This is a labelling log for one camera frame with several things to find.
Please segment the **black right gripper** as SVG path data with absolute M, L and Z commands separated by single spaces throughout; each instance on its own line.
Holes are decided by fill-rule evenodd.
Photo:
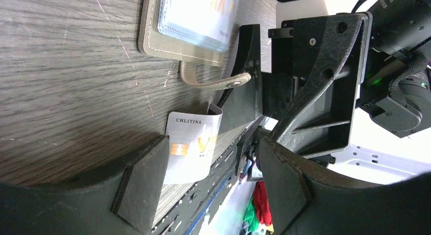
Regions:
M 251 79 L 223 91 L 219 134 L 263 115 L 278 120 L 270 138 L 304 158 L 346 149 L 372 22 L 370 12 L 284 20 L 267 31 L 270 72 L 261 70 L 260 25 L 242 25 L 231 75 Z

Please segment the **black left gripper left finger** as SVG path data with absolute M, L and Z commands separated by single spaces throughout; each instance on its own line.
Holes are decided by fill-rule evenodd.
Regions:
M 150 234 L 170 147 L 139 150 L 55 184 L 1 184 L 1 234 Z

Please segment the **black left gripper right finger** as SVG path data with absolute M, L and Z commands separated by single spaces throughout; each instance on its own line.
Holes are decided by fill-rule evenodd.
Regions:
M 269 137 L 259 144 L 276 234 L 430 234 L 430 174 L 391 185 L 354 179 Z

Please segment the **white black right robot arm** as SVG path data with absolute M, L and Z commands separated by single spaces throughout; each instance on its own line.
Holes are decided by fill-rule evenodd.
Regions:
M 236 148 L 236 173 L 260 173 L 264 136 L 333 171 L 388 185 L 430 172 L 397 156 L 430 152 L 403 142 L 430 131 L 430 0 L 277 0 L 260 69 L 259 25 L 243 25 L 233 74 L 251 85 L 224 91 L 221 129 L 253 122 Z

